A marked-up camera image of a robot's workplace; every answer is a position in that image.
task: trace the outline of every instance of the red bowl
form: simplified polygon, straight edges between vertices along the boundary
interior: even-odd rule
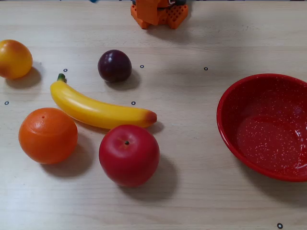
[[[221,97],[217,125],[248,167],[283,181],[307,181],[306,82],[272,73],[243,78]]]

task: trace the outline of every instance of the banana tip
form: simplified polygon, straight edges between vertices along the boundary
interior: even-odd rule
[[[146,117],[145,117],[145,120],[150,123],[150,124],[153,124],[157,121],[157,114],[152,112],[152,111],[149,111],[147,114],[146,114]]]

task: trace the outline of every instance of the bowl rim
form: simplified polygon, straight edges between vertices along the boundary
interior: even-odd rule
[[[262,74],[256,74],[256,75],[251,75],[245,78],[242,78],[240,80],[238,80],[237,82],[235,82],[234,84],[232,84],[222,95],[218,106],[217,106],[217,112],[216,112],[216,121],[217,121],[217,127],[218,130],[220,132],[220,135],[223,139],[223,141],[225,142],[226,146],[229,148],[229,150],[240,160],[242,161],[246,166],[250,167],[251,169],[266,175],[268,177],[274,178],[274,179],[278,179],[278,180],[282,180],[282,181],[290,181],[290,182],[305,182],[307,181],[307,176],[287,176],[287,175],[280,175],[276,172],[272,172],[268,169],[259,167],[258,165],[254,164],[253,162],[251,162],[250,160],[248,160],[247,158],[243,157],[242,154],[239,153],[239,151],[231,144],[229,138],[227,137],[225,130],[223,128],[223,124],[222,124],[222,108],[224,105],[224,102],[226,100],[226,98],[228,97],[228,95],[235,89],[237,88],[237,86],[239,86],[242,83],[245,83],[247,81],[250,80],[254,80],[254,79],[259,79],[259,78],[282,78],[284,80],[287,81],[291,81],[291,82],[295,82],[295,83],[299,83],[299,84],[303,84],[307,87],[307,83],[294,78],[294,77],[290,77],[287,75],[283,75],[283,74],[276,74],[276,73],[262,73]]]

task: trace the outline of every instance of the orange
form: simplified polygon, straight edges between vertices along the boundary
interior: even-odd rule
[[[29,49],[14,40],[0,42],[0,76],[8,79],[26,75],[32,67]]]
[[[30,113],[19,130],[24,152],[41,164],[54,164],[70,156],[77,145],[78,130],[73,119],[55,108]]]

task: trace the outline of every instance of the banana stem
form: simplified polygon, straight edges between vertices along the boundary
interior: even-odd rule
[[[63,81],[63,82],[67,82],[67,79],[65,78],[65,75],[60,73],[59,76],[58,76],[58,81]]]

